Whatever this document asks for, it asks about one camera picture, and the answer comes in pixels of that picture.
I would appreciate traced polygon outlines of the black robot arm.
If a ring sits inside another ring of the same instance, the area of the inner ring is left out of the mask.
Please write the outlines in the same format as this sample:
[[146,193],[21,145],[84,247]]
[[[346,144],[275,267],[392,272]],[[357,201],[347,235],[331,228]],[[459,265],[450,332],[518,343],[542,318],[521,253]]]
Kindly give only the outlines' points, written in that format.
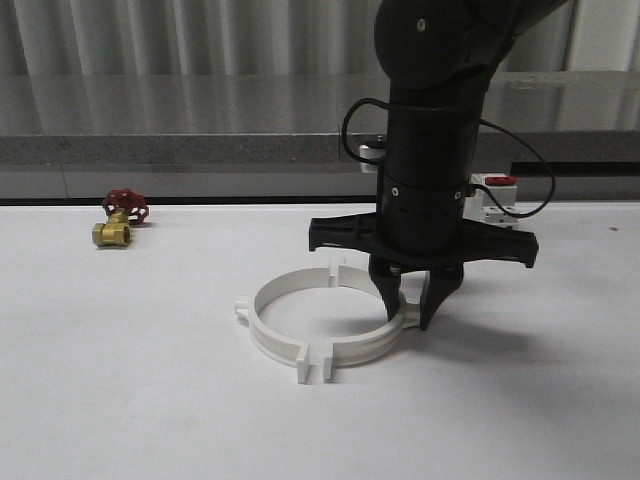
[[536,237],[463,216],[485,94],[517,37],[555,1],[384,1],[375,50],[390,81],[386,148],[372,213],[318,218],[311,248],[369,254],[369,275],[389,316],[405,273],[423,271],[420,324],[462,283],[466,263],[535,263]]

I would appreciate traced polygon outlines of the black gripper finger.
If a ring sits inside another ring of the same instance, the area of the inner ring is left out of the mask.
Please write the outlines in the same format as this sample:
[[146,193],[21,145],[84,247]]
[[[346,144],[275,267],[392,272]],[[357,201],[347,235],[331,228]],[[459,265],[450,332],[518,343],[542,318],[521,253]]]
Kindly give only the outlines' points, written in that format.
[[370,259],[368,273],[384,303],[387,319],[391,321],[400,309],[401,269],[386,259]]
[[462,282],[462,267],[439,267],[428,272],[420,296],[421,330],[428,328],[438,308]]

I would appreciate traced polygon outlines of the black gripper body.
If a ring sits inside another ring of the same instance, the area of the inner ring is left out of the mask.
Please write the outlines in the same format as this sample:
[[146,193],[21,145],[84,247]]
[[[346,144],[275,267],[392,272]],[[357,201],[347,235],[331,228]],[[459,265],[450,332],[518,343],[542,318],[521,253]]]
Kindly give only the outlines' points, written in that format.
[[314,218],[309,249],[351,249],[370,255],[369,275],[397,278],[415,271],[454,270],[479,260],[534,266],[534,234],[463,218],[472,187],[411,187],[388,174],[377,175],[376,210],[332,218]]

